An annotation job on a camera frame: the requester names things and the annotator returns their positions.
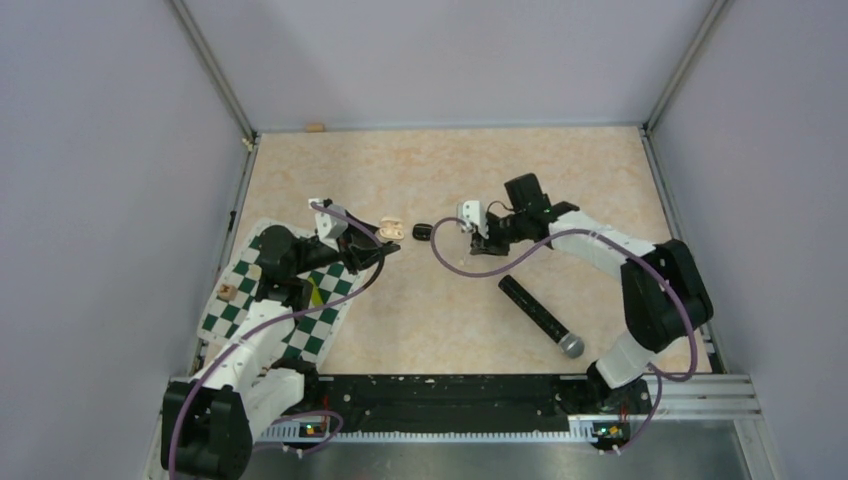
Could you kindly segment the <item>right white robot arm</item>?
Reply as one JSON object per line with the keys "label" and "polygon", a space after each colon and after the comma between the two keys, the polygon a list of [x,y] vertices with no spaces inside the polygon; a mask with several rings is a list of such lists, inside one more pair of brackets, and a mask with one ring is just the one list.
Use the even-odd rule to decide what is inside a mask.
{"label": "right white robot arm", "polygon": [[589,404],[612,412],[627,397],[626,385],[679,338],[690,337],[714,316],[714,307],[691,250],[681,240],[642,240],[602,224],[569,202],[553,203],[533,173],[504,185],[505,216],[478,200],[457,207],[461,228],[470,233],[473,255],[508,255],[512,245],[531,241],[587,261],[619,280],[625,330],[588,370]]}

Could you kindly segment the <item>white earbud charging case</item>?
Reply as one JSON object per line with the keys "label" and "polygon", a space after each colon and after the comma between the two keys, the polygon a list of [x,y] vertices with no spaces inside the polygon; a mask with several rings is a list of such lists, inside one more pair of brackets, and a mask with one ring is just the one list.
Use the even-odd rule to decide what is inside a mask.
{"label": "white earbud charging case", "polygon": [[384,216],[379,221],[377,235],[384,241],[401,241],[405,238],[404,222],[396,217]]}

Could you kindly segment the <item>black earbud charging case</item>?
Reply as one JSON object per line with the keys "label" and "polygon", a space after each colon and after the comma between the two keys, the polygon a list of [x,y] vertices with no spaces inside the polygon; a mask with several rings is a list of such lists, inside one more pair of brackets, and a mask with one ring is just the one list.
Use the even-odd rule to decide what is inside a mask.
{"label": "black earbud charging case", "polygon": [[412,237],[418,241],[429,241],[432,236],[433,226],[426,223],[416,223],[412,228]]}

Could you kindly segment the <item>brown wooden chess piece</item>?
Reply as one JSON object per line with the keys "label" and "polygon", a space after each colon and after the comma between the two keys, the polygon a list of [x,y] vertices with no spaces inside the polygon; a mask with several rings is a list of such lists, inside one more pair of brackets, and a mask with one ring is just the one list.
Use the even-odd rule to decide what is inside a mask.
{"label": "brown wooden chess piece", "polygon": [[217,291],[217,296],[224,301],[232,301],[237,294],[238,288],[231,284],[222,284]]}

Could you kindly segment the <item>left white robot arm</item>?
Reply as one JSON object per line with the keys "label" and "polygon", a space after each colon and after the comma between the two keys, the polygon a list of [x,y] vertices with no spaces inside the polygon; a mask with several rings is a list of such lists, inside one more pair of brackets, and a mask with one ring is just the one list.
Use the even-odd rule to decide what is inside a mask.
{"label": "left white robot arm", "polygon": [[308,413],[319,404],[318,383],[274,355],[305,316],[320,310],[310,305],[307,274],[335,264],[351,274],[383,268],[400,246],[380,240],[377,227],[339,205],[315,207],[316,230],[309,237],[281,224],[259,231],[248,267],[256,276],[246,316],[210,365],[169,384],[161,465],[170,478],[238,479],[256,441],[284,412]]}

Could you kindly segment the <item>black microphone grey head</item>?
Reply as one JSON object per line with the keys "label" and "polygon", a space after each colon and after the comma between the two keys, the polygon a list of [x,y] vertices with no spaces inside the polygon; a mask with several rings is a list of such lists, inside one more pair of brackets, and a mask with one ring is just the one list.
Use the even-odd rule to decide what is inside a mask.
{"label": "black microphone grey head", "polygon": [[511,275],[498,282],[498,288],[549,338],[563,354],[576,359],[583,355],[585,343],[581,337],[563,325],[524,286]]}

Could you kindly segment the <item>green white chessboard mat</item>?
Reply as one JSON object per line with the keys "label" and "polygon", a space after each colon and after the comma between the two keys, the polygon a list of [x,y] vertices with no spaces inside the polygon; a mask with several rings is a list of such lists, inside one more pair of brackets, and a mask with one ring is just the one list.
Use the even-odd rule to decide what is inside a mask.
{"label": "green white chessboard mat", "polygon": [[[295,312],[308,313],[295,319],[294,330],[272,357],[299,358],[320,366],[352,305],[348,296],[365,283],[365,271],[345,268],[336,241],[325,244],[314,231],[262,218],[220,274],[201,314],[197,335],[222,346],[242,326],[254,304],[280,301]],[[322,306],[311,305],[308,278],[318,285]],[[222,284],[238,288],[232,301],[217,296]]]}

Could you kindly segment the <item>green white lego brick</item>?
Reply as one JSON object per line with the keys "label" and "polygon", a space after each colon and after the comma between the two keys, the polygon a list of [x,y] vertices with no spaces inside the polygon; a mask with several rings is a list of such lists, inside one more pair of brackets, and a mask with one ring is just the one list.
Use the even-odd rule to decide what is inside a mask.
{"label": "green white lego brick", "polygon": [[309,283],[309,285],[311,287],[311,291],[310,291],[310,303],[311,303],[311,305],[313,307],[322,306],[324,304],[324,300],[322,298],[322,295],[320,293],[320,289],[319,289],[318,285],[316,284],[316,282],[312,278],[308,278],[307,282]]}

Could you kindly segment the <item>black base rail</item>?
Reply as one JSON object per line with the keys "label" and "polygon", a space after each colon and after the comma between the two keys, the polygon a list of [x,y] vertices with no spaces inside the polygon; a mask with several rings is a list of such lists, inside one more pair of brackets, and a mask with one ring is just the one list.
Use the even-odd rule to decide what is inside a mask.
{"label": "black base rail", "polygon": [[288,411],[333,411],[344,434],[523,434],[646,414],[650,400],[643,380],[613,392],[583,375],[336,375],[308,380]]}

